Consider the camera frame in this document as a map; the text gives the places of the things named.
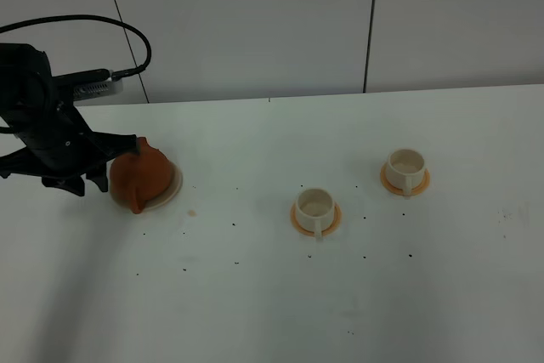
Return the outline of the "brown clay teapot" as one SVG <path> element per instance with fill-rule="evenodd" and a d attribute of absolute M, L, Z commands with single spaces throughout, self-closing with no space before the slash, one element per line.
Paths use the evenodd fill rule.
<path fill-rule="evenodd" d="M 163 194 L 174 181 L 174 167 L 146 137 L 137 138 L 138 153 L 117 157 L 110 166 L 111 193 L 132 213 L 144 211 L 148 201 Z"/>

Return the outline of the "beige round teapot coaster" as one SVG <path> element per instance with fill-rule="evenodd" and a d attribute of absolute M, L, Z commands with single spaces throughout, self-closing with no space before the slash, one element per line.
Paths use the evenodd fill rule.
<path fill-rule="evenodd" d="M 129 189 L 126 193 L 122 193 L 119 189 L 110 188 L 110 197 L 117 206 L 127 209 L 133 214 L 146 213 L 157 208 L 167 205 L 180 191 L 183 186 L 183 174 L 180 168 L 173 162 L 170 162 L 172 169 L 172 178 L 168 187 L 149 200 L 145 200 L 141 208 L 135 212 L 137 201 L 137 192 L 135 189 Z"/>

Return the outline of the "near white teacup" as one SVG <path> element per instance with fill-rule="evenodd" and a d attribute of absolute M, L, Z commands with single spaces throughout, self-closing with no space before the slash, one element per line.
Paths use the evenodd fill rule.
<path fill-rule="evenodd" d="M 302 191 L 294 203 L 308 215 L 320 216 L 326 213 L 330 207 L 334 207 L 332 196 L 323 189 L 306 189 Z"/>

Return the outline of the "white teacup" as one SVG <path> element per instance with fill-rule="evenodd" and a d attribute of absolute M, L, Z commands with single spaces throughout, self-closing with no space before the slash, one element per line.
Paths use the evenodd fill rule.
<path fill-rule="evenodd" d="M 426 170 L 421 153 L 413 149 L 398 149 L 388 156 L 385 178 L 403 196 L 412 196 L 423 183 Z"/>
<path fill-rule="evenodd" d="M 330 207 L 334 207 L 332 196 L 323 189 L 306 189 L 302 191 L 294 203 L 308 215 L 320 216 L 326 213 Z"/>

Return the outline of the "near orange saucer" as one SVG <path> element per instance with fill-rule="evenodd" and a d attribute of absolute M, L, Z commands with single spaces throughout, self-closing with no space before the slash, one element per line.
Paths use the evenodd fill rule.
<path fill-rule="evenodd" d="M 290 210 L 290 220 L 294 229 L 303 235 L 317 239 L 335 232 L 342 221 L 342 216 L 341 208 L 337 203 L 320 216 L 308 215 L 298 207 L 297 203 L 294 203 Z"/>

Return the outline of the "orange saucer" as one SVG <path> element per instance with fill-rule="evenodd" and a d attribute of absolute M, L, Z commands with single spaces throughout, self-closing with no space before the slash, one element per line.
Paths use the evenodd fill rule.
<path fill-rule="evenodd" d="M 337 203 L 320 216 L 308 215 L 298 207 L 297 203 L 294 203 L 290 210 L 290 220 L 294 229 L 303 235 L 317 239 L 335 232 L 342 221 L 342 216 L 341 208 Z"/>
<path fill-rule="evenodd" d="M 386 178 L 386 167 L 387 167 L 387 165 L 384 164 L 382 166 L 382 168 L 381 168 L 381 171 L 380 171 L 380 180 L 381 180 L 382 186 L 387 191 L 389 191 L 390 193 L 392 193 L 394 195 L 403 196 L 404 192 L 403 192 L 402 189 L 396 188 L 395 186 L 393 186 L 392 184 L 390 184 L 388 182 L 388 180 Z M 430 173 L 429 173 L 428 170 L 426 170 L 424 172 L 422 182 L 416 188 L 414 188 L 411 191 L 410 196 L 417 196 L 417 195 L 420 195 L 421 193 L 423 193 L 429 187 L 430 180 L 431 180 Z"/>

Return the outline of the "far orange saucer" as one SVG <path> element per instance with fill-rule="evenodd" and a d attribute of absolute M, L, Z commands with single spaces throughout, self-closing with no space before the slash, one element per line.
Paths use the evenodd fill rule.
<path fill-rule="evenodd" d="M 382 166 L 382 168 L 381 168 L 381 171 L 380 171 L 380 180 L 381 180 L 382 186 L 387 191 L 389 191 L 390 193 L 392 193 L 394 195 L 403 196 L 404 192 L 403 192 L 402 189 L 396 188 L 395 186 L 393 186 L 392 184 L 390 184 L 388 182 L 388 180 L 386 178 L 386 167 L 387 167 L 387 165 L 384 164 Z M 420 195 L 421 193 L 423 193 L 429 187 L 430 180 L 431 180 L 430 173 L 429 173 L 428 170 L 426 170 L 424 172 L 422 182 L 416 188 L 414 188 L 411 191 L 410 196 L 417 196 L 417 195 Z"/>

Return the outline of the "far white teacup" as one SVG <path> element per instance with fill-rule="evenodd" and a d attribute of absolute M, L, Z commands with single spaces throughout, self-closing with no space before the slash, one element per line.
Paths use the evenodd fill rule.
<path fill-rule="evenodd" d="M 385 178 L 403 196 L 412 196 L 423 183 L 426 170 L 421 153 L 413 149 L 398 149 L 388 156 Z"/>

